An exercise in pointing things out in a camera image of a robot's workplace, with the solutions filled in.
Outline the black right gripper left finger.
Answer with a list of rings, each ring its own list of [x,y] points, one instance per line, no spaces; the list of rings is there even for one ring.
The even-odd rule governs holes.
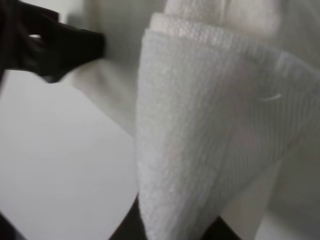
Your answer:
[[[147,235],[139,209],[139,197],[136,196],[131,208],[117,229],[113,232],[110,240],[146,240]]]

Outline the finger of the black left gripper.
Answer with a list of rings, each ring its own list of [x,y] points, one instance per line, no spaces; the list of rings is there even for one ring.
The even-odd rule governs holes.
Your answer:
[[[6,70],[34,73],[47,83],[100,59],[101,33],[59,21],[59,13],[19,0],[0,2],[0,74]]]

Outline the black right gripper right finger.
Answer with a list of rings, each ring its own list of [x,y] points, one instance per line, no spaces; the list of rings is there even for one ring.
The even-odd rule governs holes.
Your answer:
[[[219,216],[208,227],[201,240],[241,240],[241,238]]]

